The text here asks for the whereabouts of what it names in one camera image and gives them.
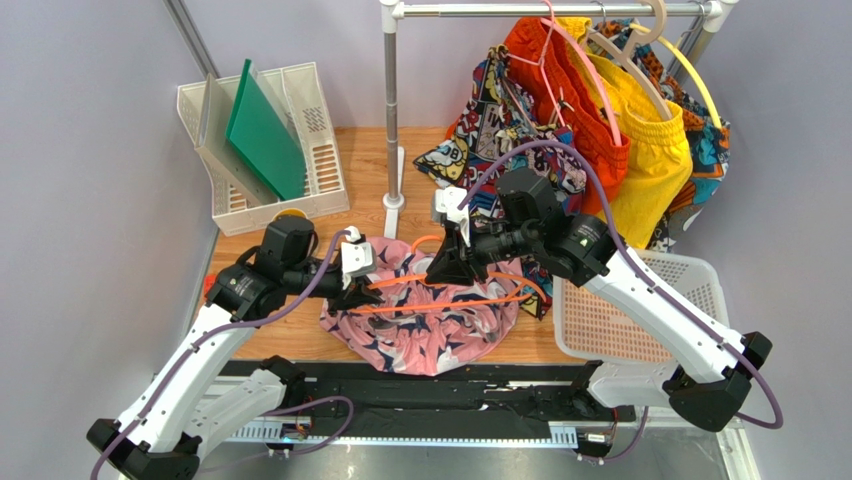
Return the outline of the pink shark print shorts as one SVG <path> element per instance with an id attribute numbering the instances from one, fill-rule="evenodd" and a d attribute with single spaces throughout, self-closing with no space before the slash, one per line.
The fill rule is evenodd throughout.
<path id="1" fill-rule="evenodd" d="M 433 258 L 411 253 L 411 245 L 401 240 L 373 237 L 370 243 L 377 253 L 377 270 L 369 276 L 374 283 L 425 274 Z M 379 287 L 383 302 L 375 307 L 495 299 L 509 296 L 517 282 L 492 277 L 492 272 L 522 276 L 519 260 L 492 264 L 488 271 L 488 280 L 472 286 L 412 280 Z M 522 303 L 372 314 L 330 313 L 325 306 L 319 324 L 380 372 L 436 376 L 492 352 L 515 327 Z"/>

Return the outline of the orange plastic hanger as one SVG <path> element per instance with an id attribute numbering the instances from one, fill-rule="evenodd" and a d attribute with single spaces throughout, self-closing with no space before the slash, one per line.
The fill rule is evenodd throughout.
<path id="1" fill-rule="evenodd" d="M 424 242 L 437 242 L 440 240 L 440 237 L 437 235 L 424 235 L 420 238 L 416 239 L 410 246 L 410 252 L 416 253 L 418 247 Z M 532 296 L 532 294 L 519 295 L 519 292 L 523 290 L 523 288 L 530 288 L 540 296 L 544 295 L 544 291 L 533 281 L 520 276 L 513 275 L 504 272 L 494 271 L 491 273 L 492 277 L 495 278 L 503 278 L 512 280 L 517 282 L 515 290 L 511 291 L 509 296 L 498 297 L 495 299 L 482 299 L 482 300 L 467 300 L 467 301 L 457 301 L 457 302 L 444 302 L 444 303 L 430 303 L 430 304 L 422 304 L 422 305 L 406 305 L 401 307 L 360 307 L 353 310 L 350 310 L 353 313 L 359 314 L 372 314 L 372 313 L 396 313 L 396 312 L 417 312 L 417 311 L 431 311 L 431 310 L 443 310 L 443 309 L 459 309 L 461 307 L 467 306 L 479 306 L 479 305 L 491 305 L 491 304 L 500 304 L 500 303 L 510 303 L 510 302 L 519 302 L 527 300 Z M 379 288 L 388 285 L 395 285 L 398 283 L 403 283 L 406 281 L 416 280 L 420 283 L 426 284 L 425 282 L 425 274 L 417 274 L 417 275 L 409 275 L 395 279 L 389 279 L 386 281 L 381 281 L 376 284 L 373 284 L 370 288 Z"/>

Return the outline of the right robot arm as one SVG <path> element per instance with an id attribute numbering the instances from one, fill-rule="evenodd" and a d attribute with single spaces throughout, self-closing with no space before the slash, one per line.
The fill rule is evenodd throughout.
<path id="1" fill-rule="evenodd" d="M 705 314 L 656 275 L 620 236 L 593 215 L 569 214 L 550 183 L 529 170 L 497 182 L 500 220 L 471 223 L 466 191 L 437 190 L 432 217 L 444 229 L 428 266 L 430 284 L 471 286 L 498 263 L 535 259 L 556 278 L 607 301 L 670 354 L 659 363 L 587 363 L 575 388 L 605 407 L 668 407 L 690 424 L 723 430 L 741 413 L 772 349 L 763 334 L 739 333 Z"/>

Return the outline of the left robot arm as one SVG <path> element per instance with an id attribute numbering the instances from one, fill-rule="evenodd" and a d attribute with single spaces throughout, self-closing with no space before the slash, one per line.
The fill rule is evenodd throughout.
<path id="1" fill-rule="evenodd" d="M 86 438 L 100 454 L 92 478 L 111 464 L 129 479 L 191 479 L 214 449 L 255 418 L 315 407 L 304 372 L 281 356 L 263 360 L 213 401 L 201 399 L 257 330 L 306 299 L 323 298 L 338 310 L 380 302 L 368 278 L 377 268 L 375 249 L 356 227 L 337 232 L 321 259 L 313 255 L 318 244 L 310 220 L 283 215 L 266 227 L 259 245 L 218 273 L 152 383 L 118 418 L 90 427 Z"/>

